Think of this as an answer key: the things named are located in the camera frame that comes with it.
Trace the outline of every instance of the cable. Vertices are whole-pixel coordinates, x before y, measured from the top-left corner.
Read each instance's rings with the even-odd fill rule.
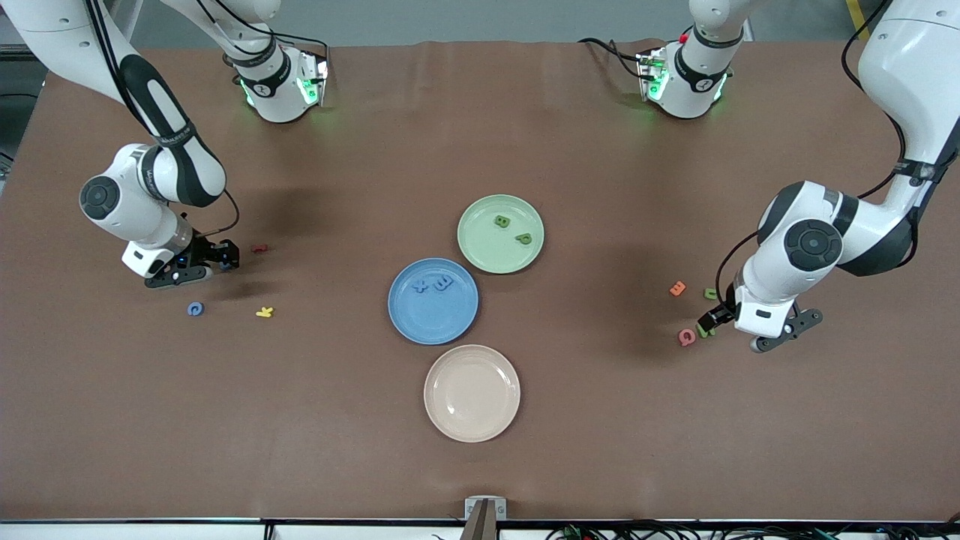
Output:
[[[124,105],[127,106],[127,110],[130,111],[130,114],[133,115],[133,118],[135,118],[136,121],[139,122],[140,125],[149,132],[150,130],[147,128],[146,122],[144,122],[143,118],[140,117],[140,113],[133,104],[130,93],[127,91],[126,84],[124,84],[123,79],[120,77],[120,66],[117,63],[116,56],[113,53],[113,45],[110,43],[109,31],[107,30],[107,23],[104,21],[104,14],[100,11],[100,1],[85,0],[84,5],[86,7],[86,13],[90,17],[90,24],[93,26],[94,34],[97,36],[97,44],[100,46],[100,52],[103,54],[104,60],[107,62],[107,70],[110,73],[111,79],[113,79],[113,84],[116,86],[117,93],[120,94],[120,99],[123,101]]]
[[[607,43],[604,43],[603,41],[597,39],[596,37],[584,37],[583,39],[577,41],[577,43],[593,43],[594,45],[600,45],[601,47],[603,47],[603,49],[604,49],[605,51],[607,51],[608,53],[610,53],[610,54],[612,54],[612,55],[619,55],[620,58],[622,58],[622,59],[624,59],[624,60],[636,61],[636,57],[632,57],[632,56],[628,56],[628,55],[624,55],[624,54],[622,54],[622,53],[619,53],[618,51],[616,51],[616,50],[614,50],[613,48],[611,48],[610,45],[608,45]]]
[[[889,3],[890,3],[890,0],[882,0],[880,2],[880,4],[876,7],[876,9],[872,13],[870,13],[870,16],[867,17],[865,21],[863,21],[863,24],[861,24],[860,27],[856,29],[856,32],[854,32],[853,35],[850,36],[850,39],[847,40],[847,44],[844,45],[843,52],[840,53],[840,67],[843,68],[843,72],[844,74],[847,75],[847,78],[850,79],[851,82],[854,83],[857,88],[860,88],[860,90],[863,90],[863,85],[860,83],[860,80],[855,75],[853,75],[853,72],[850,69],[850,64],[847,61],[847,55],[850,53],[850,48],[851,46],[853,46],[853,42],[856,41],[857,37],[863,34],[863,31],[870,26],[870,23],[873,22],[876,16],[879,15],[880,12],[883,11],[883,8],[885,8],[886,5]],[[897,123],[897,120],[894,120],[893,117],[890,116],[889,114],[887,114],[887,119],[890,120],[890,123],[893,124],[894,126],[894,130],[897,131],[897,141],[900,143],[900,157],[898,158],[898,161],[899,161],[903,159],[903,154],[906,152],[906,141],[903,139],[903,129],[900,127],[900,124]],[[859,195],[856,196],[856,198],[864,199],[866,197],[873,195],[874,193],[877,193],[885,185],[889,184],[890,181],[892,181],[895,176],[897,176],[896,173],[891,172],[889,175],[887,175],[886,178],[880,181],[879,184],[871,187],[870,189],[864,191],[863,193],[860,193]]]
[[[938,165],[940,167],[949,167],[953,165],[953,162],[957,159],[957,154],[960,150],[954,150],[953,154],[950,155],[942,164]],[[933,196],[934,189],[937,188],[937,184],[931,184],[930,187],[924,193],[924,198],[920,201],[920,204],[917,205],[915,209],[911,209],[909,213],[906,214],[907,223],[910,224],[910,253],[907,254],[906,258],[896,266],[900,268],[905,266],[908,262],[913,260],[913,256],[917,255],[917,247],[920,241],[920,218],[924,215],[926,210],[926,205],[930,202],[930,198]]]
[[[730,252],[727,253],[727,256],[723,258],[723,261],[720,263],[720,266],[717,267],[717,275],[713,281],[713,286],[716,287],[717,300],[720,302],[721,306],[726,304],[726,300],[724,300],[724,297],[723,297],[723,292],[720,289],[720,275],[723,273],[723,267],[727,265],[727,262],[730,261],[730,259],[733,257],[733,254],[736,253],[736,250],[743,247],[743,244],[746,244],[747,242],[749,242],[750,239],[756,236],[758,233],[759,231],[753,231],[752,233],[747,234],[742,240],[737,242],[736,245],[733,246],[733,249],[731,249]]]
[[[225,233],[230,229],[233,229],[237,223],[240,222],[240,207],[237,206],[237,202],[233,200],[233,195],[230,195],[230,192],[224,189],[224,194],[227,195],[227,198],[230,199],[230,203],[233,204],[233,223],[230,223],[226,227],[221,227],[209,233],[203,233],[200,235],[200,238],[206,238],[213,234]]]
[[[322,46],[324,47],[324,60],[327,60],[327,61],[330,60],[330,46],[326,44],[326,41],[323,41],[323,40],[321,40],[321,39],[313,39],[313,38],[311,38],[311,37],[294,36],[294,35],[292,35],[292,34],[281,34],[281,33],[279,33],[279,32],[274,32],[274,31],[272,31],[272,30],[271,30],[271,31],[261,30],[261,29],[255,27],[255,26],[253,26],[253,25],[250,24],[249,22],[247,22],[247,21],[243,20],[242,18],[240,18],[240,15],[234,13],[233,10],[231,10],[230,8],[228,8],[228,7],[223,3],[222,0],[213,0],[213,1],[216,2],[217,5],[220,6],[225,12],[229,13],[230,16],[233,17],[234,19],[236,19],[240,24],[246,26],[247,28],[249,28],[249,29],[251,29],[251,30],[253,30],[253,31],[255,31],[255,32],[259,32],[260,34],[264,34],[264,35],[267,35],[267,36],[273,36],[273,37],[289,37],[290,39],[299,39],[300,41],[306,41],[306,42],[308,42],[308,43],[317,43],[317,44],[322,45]]]
[[[840,54],[840,66],[843,67],[843,72],[846,73],[847,77],[849,77],[850,80],[853,81],[853,83],[856,85],[856,87],[860,88],[861,90],[863,89],[863,86],[860,84],[860,80],[857,79],[855,75],[853,75],[852,71],[850,71],[850,65],[847,63],[847,53],[850,52],[850,48],[851,46],[853,46],[853,42],[856,41],[856,39],[861,34],[863,34],[863,31],[866,30],[868,26],[870,26],[870,23],[873,22],[876,16],[879,15],[880,12],[883,11],[883,8],[885,8],[886,5],[889,3],[890,3],[890,0],[882,0],[880,2],[880,5],[876,7],[874,12],[870,13],[870,16],[867,17],[867,20],[863,21],[863,24],[860,25],[860,28],[857,28],[856,32],[854,32],[853,35],[850,36],[850,39],[847,40],[847,44],[844,45],[843,52]]]
[[[903,155],[906,154],[906,140],[903,138],[903,128],[900,127],[900,124],[897,123],[897,120],[894,120],[893,116],[889,114],[887,114],[886,116],[887,116],[887,119],[890,120],[890,123],[893,124],[894,130],[897,132],[897,141],[900,144],[900,155],[897,157],[897,161],[901,161],[903,160]],[[897,176],[897,173],[894,171],[890,171],[890,174],[888,174],[886,178],[880,181],[879,184],[871,187],[870,189],[864,191],[863,193],[860,193],[859,195],[856,196],[856,198],[865,199],[873,195],[874,193],[877,193],[885,185],[889,184],[890,181],[893,180],[895,176]]]
[[[621,53],[620,50],[616,48],[616,43],[615,43],[612,39],[610,40],[610,43],[608,44],[608,43],[604,43],[603,41],[597,39],[596,37],[584,37],[583,39],[577,41],[577,43],[593,43],[593,44],[596,44],[596,45],[600,45],[601,47],[603,47],[603,49],[604,49],[605,51],[607,51],[608,53],[614,55],[614,56],[616,57],[616,59],[620,61],[620,65],[622,65],[623,68],[627,70],[627,73],[630,73],[630,74],[633,75],[634,77],[637,77],[638,79],[642,79],[642,80],[644,80],[644,81],[653,81],[653,80],[654,80],[654,78],[651,77],[650,75],[641,75],[641,74],[635,72],[633,69],[631,69],[630,66],[627,65],[626,61],[627,61],[627,60],[629,60],[629,61],[636,61],[636,55],[630,56],[630,55],[625,55],[625,54]],[[650,51],[652,51],[652,50],[654,50],[654,49],[660,49],[660,47],[652,47],[652,48],[649,48],[649,49],[644,49],[644,50],[642,50],[642,51],[637,51],[636,53],[637,53],[638,55],[641,55],[641,54],[643,54],[643,53],[649,53]]]
[[[213,15],[210,14],[210,11],[209,11],[209,10],[206,8],[206,6],[204,5],[203,0],[197,0],[197,5],[200,6],[200,9],[201,9],[201,10],[204,10],[204,13],[206,13],[206,18],[210,19],[210,22],[212,22],[215,26],[218,26],[218,25],[217,25],[217,19],[213,18]],[[259,53],[252,53],[252,52],[250,52],[250,51],[245,51],[244,49],[241,49],[240,46],[237,45],[236,43],[234,43],[232,39],[228,39],[228,41],[229,41],[229,43],[230,43],[230,46],[232,46],[234,49],[240,51],[241,53],[243,53],[243,54],[245,54],[245,55],[256,56],[256,55],[259,54]]]

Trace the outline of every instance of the robotic arm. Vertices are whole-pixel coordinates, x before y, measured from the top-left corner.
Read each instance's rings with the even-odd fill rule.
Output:
[[[270,122],[296,120],[321,104],[326,58],[277,43],[266,21],[280,0],[162,0],[210,36],[240,74],[247,102]]]
[[[226,174],[160,74],[103,15],[101,0],[0,0],[0,6],[47,67],[127,105],[156,142],[121,148],[80,194],[90,221],[129,241],[127,266],[150,287],[208,278],[205,261],[238,266],[236,246],[210,243],[167,206],[212,204]]]
[[[806,312],[788,317],[798,295],[835,266],[855,276],[897,268],[916,249],[917,228],[960,144],[960,10],[945,0],[895,0],[860,58],[866,94],[903,130],[903,159],[884,201],[862,201],[812,182],[785,187],[760,218],[759,248],[727,299],[700,319],[710,330],[733,321],[760,336],[757,352],[796,338]],[[819,313],[812,313],[819,319]]]
[[[638,59],[639,74],[646,76],[640,80],[640,95],[680,118],[707,112],[727,81],[730,61],[743,40],[743,23],[767,1],[690,0],[690,32]]]

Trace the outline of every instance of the brown table surface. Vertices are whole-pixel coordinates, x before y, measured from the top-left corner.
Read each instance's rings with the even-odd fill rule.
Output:
[[[77,205],[148,137],[51,77],[0,200],[0,516],[443,517],[495,493],[516,518],[946,519],[955,174],[914,262],[835,272],[801,298],[826,317],[799,341],[760,356],[725,327],[676,343],[782,186],[855,194],[890,170],[893,131],[839,51],[746,44],[725,97],[681,121],[586,45],[338,49],[328,110],[287,125],[245,106],[220,52],[150,51],[228,169],[243,211],[228,237],[271,246],[166,291]],[[405,340],[386,309],[396,273],[466,264],[457,220],[501,192],[540,212],[540,257],[473,269],[480,313],[452,344]],[[188,211],[201,230],[231,217],[226,198]],[[186,315],[193,301],[204,316]],[[513,424],[483,444],[423,410],[432,362],[465,343],[501,351],[522,385]]]

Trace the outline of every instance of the blue plate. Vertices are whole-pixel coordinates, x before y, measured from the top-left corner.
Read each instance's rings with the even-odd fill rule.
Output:
[[[396,329],[421,345],[441,345],[460,337],[473,324],[479,306],[473,277],[445,258],[425,258],[404,268],[387,297]]]

